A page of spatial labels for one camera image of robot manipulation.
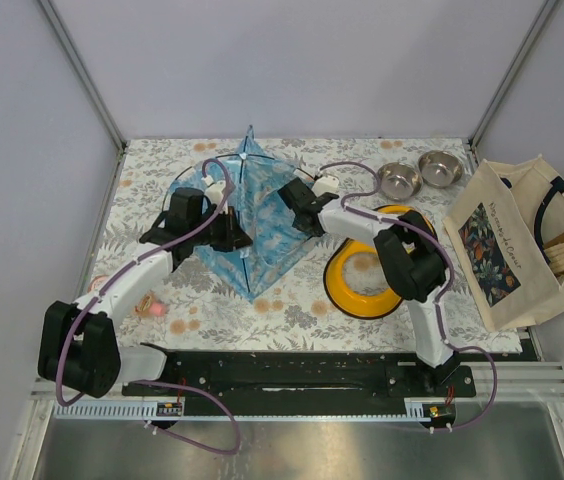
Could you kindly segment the blue snowman pet tent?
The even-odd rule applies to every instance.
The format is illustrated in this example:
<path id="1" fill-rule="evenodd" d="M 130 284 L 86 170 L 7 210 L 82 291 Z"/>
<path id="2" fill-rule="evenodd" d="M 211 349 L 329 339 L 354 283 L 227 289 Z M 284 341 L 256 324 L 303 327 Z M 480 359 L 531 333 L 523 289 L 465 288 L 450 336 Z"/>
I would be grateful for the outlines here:
<path id="1" fill-rule="evenodd" d="M 165 223 L 179 238 L 212 215 L 218 201 L 205 191 L 208 174 L 222 181 L 228 173 L 235 186 L 226 213 L 207 228 L 174 247 L 179 266 L 195 254 L 215 275 L 243 298 L 254 301 L 308 251 L 315 240 L 293 226 L 295 213 L 278 190 L 296 180 L 295 166 L 265 153 L 252 128 L 233 153 L 221 154 L 206 170 L 200 163 L 178 174 L 169 187 Z"/>

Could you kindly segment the steel pet bowl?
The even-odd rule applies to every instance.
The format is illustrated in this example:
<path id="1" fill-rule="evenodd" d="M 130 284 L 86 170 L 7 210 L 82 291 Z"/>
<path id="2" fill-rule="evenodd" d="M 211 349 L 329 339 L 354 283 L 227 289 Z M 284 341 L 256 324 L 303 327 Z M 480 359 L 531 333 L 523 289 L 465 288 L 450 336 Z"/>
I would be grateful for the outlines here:
<path id="1" fill-rule="evenodd" d="M 437 189 L 455 185 L 464 173 L 460 159 L 442 150 L 423 153 L 417 165 L 424 183 Z"/>
<path id="2" fill-rule="evenodd" d="M 400 162 L 384 164 L 378 169 L 377 175 L 380 192 L 391 200 L 408 200 L 416 196 L 423 185 L 420 173 L 412 166 Z"/>

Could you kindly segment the blue snowman tent mat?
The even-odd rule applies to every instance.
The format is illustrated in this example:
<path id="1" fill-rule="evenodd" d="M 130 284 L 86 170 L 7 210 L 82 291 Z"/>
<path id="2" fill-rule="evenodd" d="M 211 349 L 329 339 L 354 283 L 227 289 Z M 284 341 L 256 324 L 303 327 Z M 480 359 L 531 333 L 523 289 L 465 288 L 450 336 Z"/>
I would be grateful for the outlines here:
<path id="1" fill-rule="evenodd" d="M 296 230 L 294 218 L 276 190 L 256 194 L 253 250 L 265 267 L 289 270 L 314 247 L 316 239 Z"/>

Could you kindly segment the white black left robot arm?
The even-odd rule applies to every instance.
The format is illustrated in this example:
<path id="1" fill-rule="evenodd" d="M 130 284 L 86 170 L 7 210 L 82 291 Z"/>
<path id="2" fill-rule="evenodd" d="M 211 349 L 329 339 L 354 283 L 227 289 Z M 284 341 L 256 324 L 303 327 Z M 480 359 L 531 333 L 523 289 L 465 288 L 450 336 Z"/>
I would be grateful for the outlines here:
<path id="1" fill-rule="evenodd" d="M 137 381 L 158 395 L 174 391 L 179 372 L 167 363 L 167 351 L 149 344 L 120 347 L 116 332 L 196 248 L 233 252 L 251 245 L 228 203 L 234 188 L 225 181 L 205 190 L 177 188 L 168 208 L 141 235 L 130 260 L 78 299 L 51 304 L 44 315 L 38 375 L 58 390 L 70 388 L 93 398 L 103 397 L 116 384 Z"/>

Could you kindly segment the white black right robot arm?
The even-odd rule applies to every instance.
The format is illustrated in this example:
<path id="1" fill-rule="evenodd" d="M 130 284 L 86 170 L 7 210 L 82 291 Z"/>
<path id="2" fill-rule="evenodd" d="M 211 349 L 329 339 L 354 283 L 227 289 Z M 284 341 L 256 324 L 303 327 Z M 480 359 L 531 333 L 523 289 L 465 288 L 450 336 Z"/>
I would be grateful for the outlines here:
<path id="1" fill-rule="evenodd" d="M 293 227 L 312 237 L 335 234 L 373 248 L 395 294 L 406 303 L 413 324 L 416 355 L 426 365 L 417 383 L 437 396 L 453 382 L 446 365 L 454 352 L 444 331 L 442 297 L 450 287 L 452 262 L 432 227 L 414 210 L 382 213 L 350 205 L 338 187 L 317 181 L 312 187 L 295 178 L 278 190 L 294 214 Z"/>

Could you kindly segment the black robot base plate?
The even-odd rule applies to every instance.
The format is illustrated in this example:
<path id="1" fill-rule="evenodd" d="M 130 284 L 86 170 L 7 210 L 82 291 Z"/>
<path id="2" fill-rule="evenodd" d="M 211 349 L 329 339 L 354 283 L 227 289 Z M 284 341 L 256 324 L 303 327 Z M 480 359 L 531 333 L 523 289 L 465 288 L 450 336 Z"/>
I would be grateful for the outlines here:
<path id="1" fill-rule="evenodd" d="M 130 383 L 123 395 L 199 397 L 183 388 L 196 387 L 218 398 L 274 397 L 337 400 L 371 397 L 415 400 L 441 405 L 445 400 L 476 395 L 469 366 L 457 359 L 437 374 L 413 354 L 171 351 L 158 386 Z"/>

